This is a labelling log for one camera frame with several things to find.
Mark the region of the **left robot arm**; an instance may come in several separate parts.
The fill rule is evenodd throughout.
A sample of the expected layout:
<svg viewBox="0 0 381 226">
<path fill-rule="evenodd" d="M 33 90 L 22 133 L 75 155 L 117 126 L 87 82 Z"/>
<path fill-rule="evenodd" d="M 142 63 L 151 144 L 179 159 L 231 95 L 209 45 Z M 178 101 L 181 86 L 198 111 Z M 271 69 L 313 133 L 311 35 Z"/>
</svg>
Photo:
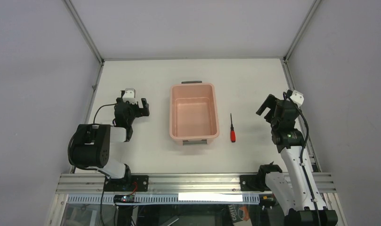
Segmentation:
<svg viewBox="0 0 381 226">
<path fill-rule="evenodd" d="M 111 179 L 130 181 L 130 167 L 110 157 L 111 143 L 129 142 L 133 135 L 132 124 L 136 118 L 150 115 L 149 103 L 141 98 L 139 103 L 117 98 L 116 103 L 99 107 L 114 107 L 112 125 L 96 123 L 96 117 L 90 124 L 80 124 L 68 143 L 69 163 L 81 170 L 98 171 Z"/>
</svg>

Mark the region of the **red handled screwdriver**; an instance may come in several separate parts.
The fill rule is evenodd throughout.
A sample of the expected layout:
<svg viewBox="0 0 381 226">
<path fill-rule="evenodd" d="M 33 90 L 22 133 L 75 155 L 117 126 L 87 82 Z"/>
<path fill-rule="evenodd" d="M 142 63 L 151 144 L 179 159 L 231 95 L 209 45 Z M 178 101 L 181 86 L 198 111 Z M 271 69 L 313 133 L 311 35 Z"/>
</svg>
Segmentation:
<svg viewBox="0 0 381 226">
<path fill-rule="evenodd" d="M 236 135 L 235 135 L 235 130 L 233 126 L 233 120 L 232 120 L 232 114 L 230 114 L 230 120 L 231 120 L 231 125 L 230 125 L 230 140 L 232 143 L 236 142 Z"/>
</svg>

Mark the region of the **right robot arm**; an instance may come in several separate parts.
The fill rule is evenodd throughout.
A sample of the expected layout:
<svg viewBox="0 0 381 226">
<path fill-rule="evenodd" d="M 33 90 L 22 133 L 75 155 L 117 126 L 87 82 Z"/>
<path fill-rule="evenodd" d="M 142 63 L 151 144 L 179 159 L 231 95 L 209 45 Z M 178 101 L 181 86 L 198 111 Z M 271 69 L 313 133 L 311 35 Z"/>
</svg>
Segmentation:
<svg viewBox="0 0 381 226">
<path fill-rule="evenodd" d="M 284 212 L 285 226 L 335 226 L 337 213 L 327 207 L 313 177 L 306 151 L 309 134 L 303 135 L 295 128 L 296 119 L 304 116 L 300 110 L 303 101 L 303 95 L 296 91 L 284 92 L 283 99 L 270 94 L 256 112 L 262 115 L 269 109 L 264 118 L 270 124 L 272 142 L 290 179 L 290 182 L 285 180 L 278 165 L 261 165 L 258 189 L 272 191 Z"/>
</svg>

